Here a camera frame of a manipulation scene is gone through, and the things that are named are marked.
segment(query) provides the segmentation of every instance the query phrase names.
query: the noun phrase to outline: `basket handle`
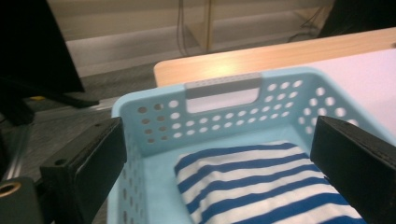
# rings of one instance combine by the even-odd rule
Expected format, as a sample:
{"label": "basket handle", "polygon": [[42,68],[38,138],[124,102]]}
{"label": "basket handle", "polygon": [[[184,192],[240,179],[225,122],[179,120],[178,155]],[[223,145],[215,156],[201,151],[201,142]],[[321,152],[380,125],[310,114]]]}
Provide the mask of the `basket handle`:
{"label": "basket handle", "polygon": [[187,111],[198,113],[252,103],[259,97],[261,86],[260,73],[186,83]]}

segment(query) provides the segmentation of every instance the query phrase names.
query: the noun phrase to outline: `light blue plastic basket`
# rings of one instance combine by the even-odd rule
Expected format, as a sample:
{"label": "light blue plastic basket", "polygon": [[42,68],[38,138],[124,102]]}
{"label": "light blue plastic basket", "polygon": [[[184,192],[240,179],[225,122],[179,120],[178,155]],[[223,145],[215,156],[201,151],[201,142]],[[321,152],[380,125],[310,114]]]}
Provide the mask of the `light blue plastic basket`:
{"label": "light blue plastic basket", "polygon": [[107,223],[191,223],[173,167],[180,154],[278,140],[308,154],[318,115],[396,140],[324,74],[295,68],[216,78],[121,97],[128,161],[108,197]]}

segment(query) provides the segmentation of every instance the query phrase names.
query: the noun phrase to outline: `blue and white striped fabric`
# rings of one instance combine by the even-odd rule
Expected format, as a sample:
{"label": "blue and white striped fabric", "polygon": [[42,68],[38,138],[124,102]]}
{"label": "blue and white striped fabric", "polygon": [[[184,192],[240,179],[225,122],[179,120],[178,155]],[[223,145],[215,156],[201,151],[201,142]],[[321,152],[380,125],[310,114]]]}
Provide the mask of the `blue and white striped fabric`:
{"label": "blue and white striped fabric", "polygon": [[290,143],[198,151],[175,172],[195,223],[365,223]]}

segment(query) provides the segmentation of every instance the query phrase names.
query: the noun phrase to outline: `white table surface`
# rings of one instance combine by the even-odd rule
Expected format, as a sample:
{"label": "white table surface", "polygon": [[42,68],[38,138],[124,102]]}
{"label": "white table surface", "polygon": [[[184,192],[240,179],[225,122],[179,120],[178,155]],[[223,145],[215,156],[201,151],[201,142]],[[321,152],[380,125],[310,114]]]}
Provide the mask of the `white table surface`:
{"label": "white table surface", "polygon": [[328,74],[396,136],[396,49],[304,65]]}

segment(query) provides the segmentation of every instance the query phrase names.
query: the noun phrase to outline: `floor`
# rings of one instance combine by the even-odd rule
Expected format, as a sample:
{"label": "floor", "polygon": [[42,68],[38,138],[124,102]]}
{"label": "floor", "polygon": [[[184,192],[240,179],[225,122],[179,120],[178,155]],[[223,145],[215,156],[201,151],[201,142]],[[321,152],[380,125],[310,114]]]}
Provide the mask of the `floor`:
{"label": "floor", "polygon": [[[304,19],[291,12],[218,21],[215,23],[214,48],[210,52],[281,44],[299,33],[298,41],[313,38],[316,30],[302,28]],[[38,167],[49,155],[97,121],[110,118],[111,105],[125,93],[155,88],[153,66],[163,60],[182,57],[177,47],[176,27],[130,34],[102,36],[67,43],[85,93],[70,95],[101,100],[95,109],[76,110],[49,100],[27,100],[36,111],[35,122],[27,127],[28,141],[22,160],[21,175],[34,180]],[[199,48],[190,33],[185,34],[190,55],[207,53]],[[18,128],[6,122],[6,142]],[[93,223],[106,223],[106,204]]]}

